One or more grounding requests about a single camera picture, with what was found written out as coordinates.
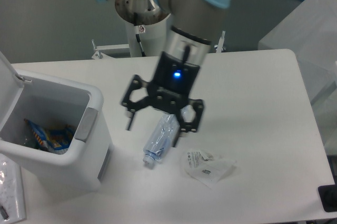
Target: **trash bin lid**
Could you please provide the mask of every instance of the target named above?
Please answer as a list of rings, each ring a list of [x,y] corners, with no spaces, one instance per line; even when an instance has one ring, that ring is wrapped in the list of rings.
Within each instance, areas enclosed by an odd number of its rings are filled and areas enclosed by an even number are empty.
[[[7,58],[0,52],[0,130],[13,111],[24,87]]]

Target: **clear plastic film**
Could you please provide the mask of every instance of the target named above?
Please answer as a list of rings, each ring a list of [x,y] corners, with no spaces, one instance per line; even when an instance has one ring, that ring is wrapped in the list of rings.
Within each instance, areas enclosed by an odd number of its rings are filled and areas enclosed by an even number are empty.
[[[181,165],[192,178],[209,188],[235,168],[236,160],[225,159],[219,154],[200,149],[188,149],[184,152]]]
[[[0,224],[16,223],[26,219],[20,166],[2,154],[0,154],[0,208]]]

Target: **black object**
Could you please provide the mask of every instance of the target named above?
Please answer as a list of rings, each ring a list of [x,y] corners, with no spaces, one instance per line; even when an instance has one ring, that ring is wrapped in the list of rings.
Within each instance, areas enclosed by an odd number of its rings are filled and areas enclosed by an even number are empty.
[[[180,139],[180,131],[177,132],[177,134],[175,135],[173,141],[172,141],[172,147],[175,148],[178,144],[178,141]]]
[[[171,30],[174,31],[175,33],[178,33],[178,34],[180,34],[180,35],[182,35],[182,36],[184,36],[184,37],[186,37],[186,38],[189,38],[190,40],[199,42],[199,43],[201,43],[201,44],[205,44],[205,45],[208,45],[208,46],[210,46],[210,45],[212,44],[212,41],[208,41],[208,40],[205,40],[205,39],[203,39],[203,38],[199,38],[199,37],[194,36],[194,35],[192,35],[192,34],[186,33],[186,32],[184,32],[183,30],[178,29],[178,28],[175,27],[175,26],[172,26],[172,27],[171,27]]]
[[[326,212],[337,212],[337,185],[319,186],[321,202]]]
[[[133,25],[134,26],[137,26],[137,19],[138,19],[138,14],[134,13],[133,14]],[[142,45],[142,42],[141,42],[141,38],[140,38],[139,34],[136,34],[136,40],[137,40],[139,48],[141,50],[142,57],[146,57],[144,49],[143,49],[143,45]]]
[[[336,218],[333,218],[333,219],[330,219],[330,220],[327,220],[326,222],[324,222],[323,224],[330,224],[331,222],[333,222]]]
[[[180,132],[197,132],[204,110],[204,102],[201,99],[190,99],[189,94],[197,77],[200,67],[187,63],[190,47],[185,48],[183,60],[179,60],[165,52],[162,52],[154,77],[146,82],[139,75],[134,75],[121,105],[126,107],[131,115],[131,121],[135,113],[143,108],[152,106],[168,114],[174,114],[180,125]],[[130,96],[133,91],[146,88],[148,96],[132,102]],[[192,122],[185,122],[181,115],[181,109],[190,105],[195,111]]]
[[[7,214],[3,206],[0,206],[0,213],[1,213],[2,218],[4,218],[4,220],[7,220],[9,218],[9,215]]]

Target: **bottle cap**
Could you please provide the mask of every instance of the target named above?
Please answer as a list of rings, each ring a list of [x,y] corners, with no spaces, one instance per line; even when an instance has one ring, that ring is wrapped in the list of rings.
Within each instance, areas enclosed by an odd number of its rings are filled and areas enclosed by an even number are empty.
[[[143,158],[143,162],[147,165],[150,169],[154,166],[154,158],[146,154]]]

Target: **table surface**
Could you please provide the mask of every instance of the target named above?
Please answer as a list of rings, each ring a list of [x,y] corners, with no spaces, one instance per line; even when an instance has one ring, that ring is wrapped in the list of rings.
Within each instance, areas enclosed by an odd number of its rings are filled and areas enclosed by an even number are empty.
[[[38,179],[23,170],[25,223],[273,223],[337,217],[324,212],[318,186],[333,178],[289,50],[209,54],[191,98],[206,109],[198,133],[182,138],[153,170],[143,147],[161,113],[135,117],[132,131],[120,99],[133,74],[150,80],[156,57],[15,64],[99,87],[115,150],[98,192]],[[181,168],[182,153],[200,148],[237,160],[213,189]]]

